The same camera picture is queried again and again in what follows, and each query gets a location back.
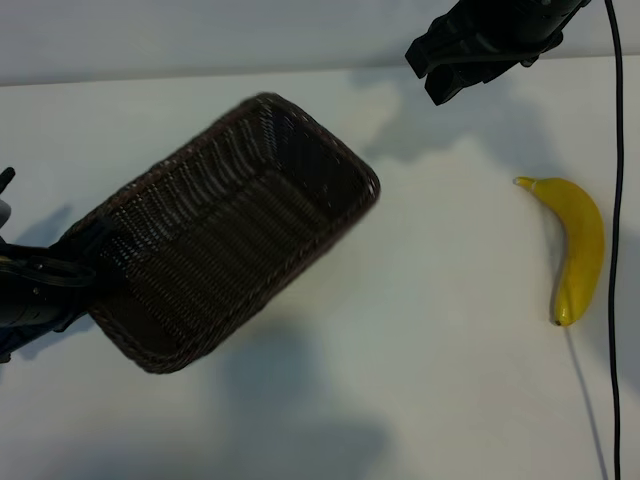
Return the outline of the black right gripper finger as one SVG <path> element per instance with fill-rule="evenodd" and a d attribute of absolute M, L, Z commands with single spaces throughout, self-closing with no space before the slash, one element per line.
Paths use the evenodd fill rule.
<path fill-rule="evenodd" d="M 424 78 L 439 66 L 472 63 L 476 61 L 476 33 L 477 25 L 470 13 L 446 13 L 411 42 L 405 59 L 417 78 Z"/>
<path fill-rule="evenodd" d="M 517 63 L 513 52 L 423 57 L 424 88 L 435 105 L 450 101 L 466 88 L 494 80 Z"/>

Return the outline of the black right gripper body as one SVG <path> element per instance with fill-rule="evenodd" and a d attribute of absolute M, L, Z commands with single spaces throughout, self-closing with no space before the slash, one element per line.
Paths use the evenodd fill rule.
<path fill-rule="evenodd" d="M 447 15 L 449 63 L 522 62 L 563 39 L 561 1 L 460 1 Z"/>

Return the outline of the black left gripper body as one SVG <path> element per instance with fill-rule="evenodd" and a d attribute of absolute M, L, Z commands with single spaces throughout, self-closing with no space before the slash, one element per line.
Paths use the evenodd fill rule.
<path fill-rule="evenodd" d="M 98 285 L 96 240 L 1 243 L 1 348 L 18 350 L 84 314 Z"/>

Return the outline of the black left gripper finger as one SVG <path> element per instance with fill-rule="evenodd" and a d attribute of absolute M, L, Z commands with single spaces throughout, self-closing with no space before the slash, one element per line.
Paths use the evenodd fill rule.
<path fill-rule="evenodd" d="M 94 219 L 74 234 L 74 261 L 96 273 L 104 273 L 110 266 L 105 257 L 106 247 L 116 233 L 112 220 Z"/>

